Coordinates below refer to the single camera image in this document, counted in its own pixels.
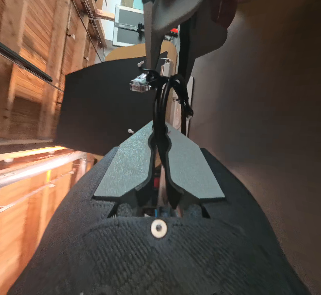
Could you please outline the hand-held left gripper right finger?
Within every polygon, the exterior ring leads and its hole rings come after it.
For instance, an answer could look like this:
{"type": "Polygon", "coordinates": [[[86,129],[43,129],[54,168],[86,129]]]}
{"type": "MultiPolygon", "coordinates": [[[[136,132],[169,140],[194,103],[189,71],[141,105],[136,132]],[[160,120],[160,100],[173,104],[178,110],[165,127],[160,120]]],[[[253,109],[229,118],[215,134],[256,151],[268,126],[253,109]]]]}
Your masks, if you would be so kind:
{"type": "Polygon", "coordinates": [[[169,148],[166,152],[168,201],[176,208],[222,200],[225,195],[200,147],[166,124],[169,148]]]}

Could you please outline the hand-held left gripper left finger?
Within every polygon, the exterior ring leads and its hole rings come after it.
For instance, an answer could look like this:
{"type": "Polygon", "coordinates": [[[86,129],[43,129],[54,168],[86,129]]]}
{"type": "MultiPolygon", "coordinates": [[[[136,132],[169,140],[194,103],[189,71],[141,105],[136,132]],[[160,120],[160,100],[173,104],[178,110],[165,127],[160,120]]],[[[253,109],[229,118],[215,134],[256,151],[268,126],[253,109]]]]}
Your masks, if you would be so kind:
{"type": "Polygon", "coordinates": [[[120,198],[138,191],[151,180],[154,164],[153,122],[143,126],[120,144],[98,185],[95,198],[120,198]]]}

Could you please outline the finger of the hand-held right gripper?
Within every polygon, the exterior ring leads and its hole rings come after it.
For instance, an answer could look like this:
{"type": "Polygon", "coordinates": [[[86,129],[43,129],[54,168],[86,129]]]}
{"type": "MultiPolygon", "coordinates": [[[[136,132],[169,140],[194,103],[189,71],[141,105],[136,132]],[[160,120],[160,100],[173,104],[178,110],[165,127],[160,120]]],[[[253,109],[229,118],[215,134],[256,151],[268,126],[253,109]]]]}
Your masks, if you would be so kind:
{"type": "Polygon", "coordinates": [[[212,21],[210,13],[196,12],[179,27],[179,74],[189,80],[195,60],[220,48],[227,29],[212,21]]]}
{"type": "Polygon", "coordinates": [[[148,1],[143,5],[144,11],[144,35],[145,35],[145,52],[146,52],[146,68],[155,70],[161,51],[161,45],[164,33],[157,31],[154,27],[154,4],[148,1]]]}

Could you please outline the white ledge bar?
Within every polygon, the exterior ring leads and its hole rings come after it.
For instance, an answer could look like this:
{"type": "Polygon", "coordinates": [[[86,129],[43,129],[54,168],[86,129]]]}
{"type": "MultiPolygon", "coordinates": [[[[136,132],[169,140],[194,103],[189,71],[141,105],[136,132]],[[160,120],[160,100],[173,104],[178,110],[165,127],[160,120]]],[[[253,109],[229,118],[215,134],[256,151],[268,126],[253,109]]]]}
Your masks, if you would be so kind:
{"type": "Polygon", "coordinates": [[[172,73],[172,61],[169,58],[161,59],[160,75],[164,77],[170,77],[172,73]]]}

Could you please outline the tan wooden panel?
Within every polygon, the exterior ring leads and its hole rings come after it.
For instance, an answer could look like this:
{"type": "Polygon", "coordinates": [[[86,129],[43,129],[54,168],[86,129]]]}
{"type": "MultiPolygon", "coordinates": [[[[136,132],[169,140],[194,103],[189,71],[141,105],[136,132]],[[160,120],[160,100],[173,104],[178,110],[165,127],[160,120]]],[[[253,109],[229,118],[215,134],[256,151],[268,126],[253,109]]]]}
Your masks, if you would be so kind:
{"type": "MultiPolygon", "coordinates": [[[[178,62],[178,53],[177,50],[170,41],[163,41],[161,46],[161,53],[168,53],[167,58],[172,61],[171,64],[171,72],[172,74],[176,73],[177,70],[177,62],[178,62]]],[[[113,61],[120,59],[131,59],[138,57],[145,57],[145,44],[138,44],[133,46],[125,46],[119,47],[117,49],[112,50],[105,58],[105,61],[113,61]]]]}

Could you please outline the white framed grey panel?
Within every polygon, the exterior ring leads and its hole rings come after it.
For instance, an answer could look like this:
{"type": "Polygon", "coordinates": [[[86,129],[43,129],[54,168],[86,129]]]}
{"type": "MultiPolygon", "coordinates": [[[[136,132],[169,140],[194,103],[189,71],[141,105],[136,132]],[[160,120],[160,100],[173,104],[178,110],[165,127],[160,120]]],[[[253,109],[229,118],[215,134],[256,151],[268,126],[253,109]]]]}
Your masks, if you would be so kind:
{"type": "Polygon", "coordinates": [[[112,44],[114,47],[145,43],[143,10],[116,5],[112,44]]]}

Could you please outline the black board with wooden edge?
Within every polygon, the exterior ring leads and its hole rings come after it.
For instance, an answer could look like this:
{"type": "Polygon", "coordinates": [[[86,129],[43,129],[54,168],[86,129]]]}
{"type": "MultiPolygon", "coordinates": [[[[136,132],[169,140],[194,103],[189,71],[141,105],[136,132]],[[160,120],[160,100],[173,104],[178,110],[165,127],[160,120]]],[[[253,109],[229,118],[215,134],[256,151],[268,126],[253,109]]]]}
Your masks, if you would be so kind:
{"type": "Polygon", "coordinates": [[[155,91],[130,90],[146,57],[105,61],[66,76],[54,144],[104,156],[153,119],[155,91]]]}

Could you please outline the silver metal pipe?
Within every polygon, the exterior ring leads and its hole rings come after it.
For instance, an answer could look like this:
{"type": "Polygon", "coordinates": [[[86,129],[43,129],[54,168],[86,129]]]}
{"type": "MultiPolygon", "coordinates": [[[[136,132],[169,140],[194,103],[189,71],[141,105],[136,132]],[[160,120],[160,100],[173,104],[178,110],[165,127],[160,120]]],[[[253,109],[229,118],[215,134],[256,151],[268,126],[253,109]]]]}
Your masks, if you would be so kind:
{"type": "Polygon", "coordinates": [[[44,160],[32,162],[19,169],[5,169],[0,175],[0,188],[11,185],[15,182],[25,180],[48,170],[58,168],[78,159],[87,159],[87,153],[75,151],[60,156],[46,158],[44,160]]]}

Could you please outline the black metal bar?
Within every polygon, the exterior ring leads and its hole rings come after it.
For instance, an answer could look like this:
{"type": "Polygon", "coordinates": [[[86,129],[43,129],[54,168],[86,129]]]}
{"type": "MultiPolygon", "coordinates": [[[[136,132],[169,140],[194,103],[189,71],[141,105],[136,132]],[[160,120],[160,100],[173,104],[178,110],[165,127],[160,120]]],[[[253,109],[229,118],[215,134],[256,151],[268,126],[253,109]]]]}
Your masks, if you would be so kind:
{"type": "Polygon", "coordinates": [[[0,43],[0,55],[18,65],[20,68],[23,68],[34,76],[40,78],[42,81],[52,85],[53,80],[48,74],[5,46],[3,43],[0,43]]]}

